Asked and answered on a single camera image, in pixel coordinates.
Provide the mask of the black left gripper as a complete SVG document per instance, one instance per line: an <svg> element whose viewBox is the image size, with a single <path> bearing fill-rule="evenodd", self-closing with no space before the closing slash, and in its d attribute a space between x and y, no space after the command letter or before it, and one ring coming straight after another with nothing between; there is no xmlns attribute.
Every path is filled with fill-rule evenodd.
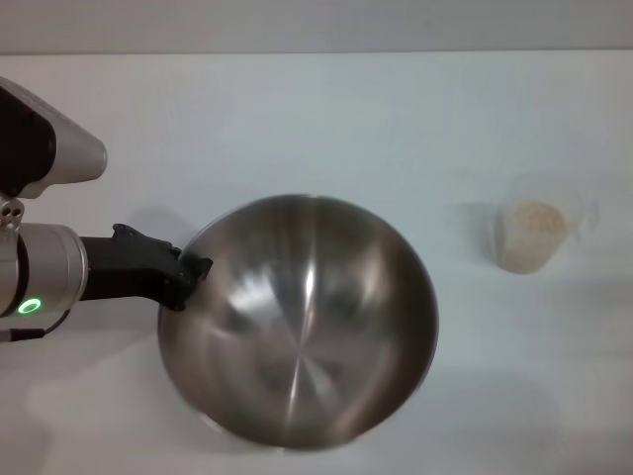
<svg viewBox="0 0 633 475"><path fill-rule="evenodd" d="M148 237L122 224L111 237L83 237L87 282L83 301L142 297L171 311L186 302L213 266L208 257L182 255L168 241ZM181 270L184 273L181 283Z"/></svg>

